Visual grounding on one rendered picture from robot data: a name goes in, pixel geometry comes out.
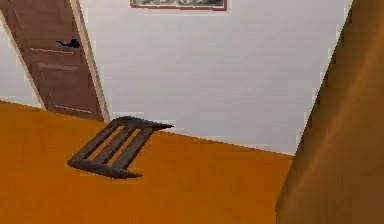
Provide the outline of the framed wall picture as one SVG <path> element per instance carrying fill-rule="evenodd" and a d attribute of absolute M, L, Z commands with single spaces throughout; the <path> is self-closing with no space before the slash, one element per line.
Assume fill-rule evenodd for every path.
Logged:
<path fill-rule="evenodd" d="M 226 11 L 227 0 L 130 0 L 132 8 Z"/>

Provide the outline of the brown wooden cupboard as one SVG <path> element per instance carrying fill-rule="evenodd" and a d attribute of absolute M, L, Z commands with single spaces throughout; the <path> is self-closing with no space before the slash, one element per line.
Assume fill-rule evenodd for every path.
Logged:
<path fill-rule="evenodd" d="M 276 224 L 384 224 L 384 0 L 353 0 Z"/>

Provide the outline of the brown wooden room door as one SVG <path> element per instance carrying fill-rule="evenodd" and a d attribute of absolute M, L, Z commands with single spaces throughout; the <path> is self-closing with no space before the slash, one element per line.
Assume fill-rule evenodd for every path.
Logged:
<path fill-rule="evenodd" d="M 110 119 L 80 0 L 0 0 L 0 21 L 45 110 Z"/>

